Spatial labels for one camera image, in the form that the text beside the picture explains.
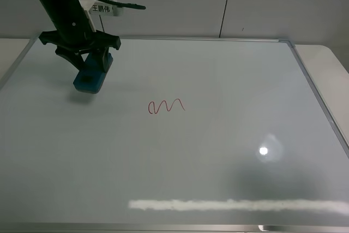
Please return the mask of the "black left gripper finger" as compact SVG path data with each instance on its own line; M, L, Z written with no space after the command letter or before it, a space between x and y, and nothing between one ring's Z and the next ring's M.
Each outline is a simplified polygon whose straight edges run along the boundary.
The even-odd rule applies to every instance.
M109 47L104 47L95 51L95 61L99 70L102 72L107 72L109 69L108 55Z
M74 53L62 47L57 47L55 53L72 64L78 71L84 70L85 62L79 53Z

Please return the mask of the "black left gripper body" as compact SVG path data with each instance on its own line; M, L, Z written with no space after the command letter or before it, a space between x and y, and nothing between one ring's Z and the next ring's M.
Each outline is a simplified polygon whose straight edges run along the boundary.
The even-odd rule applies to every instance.
M82 51L112 47L119 50L120 37L93 31L84 12L49 12L55 31L44 31L39 36L42 44L54 44L69 51Z

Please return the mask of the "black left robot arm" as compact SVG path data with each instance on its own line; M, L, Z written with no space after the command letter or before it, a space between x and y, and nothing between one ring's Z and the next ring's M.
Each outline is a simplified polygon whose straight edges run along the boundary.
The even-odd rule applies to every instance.
M39 36L40 41L44 45L56 45L55 53L79 71L88 68L82 55L91 53L97 63L93 69L106 73L110 67L107 58L109 48L119 49L120 38L93 29L79 0L40 2L56 28L54 31L42 32Z

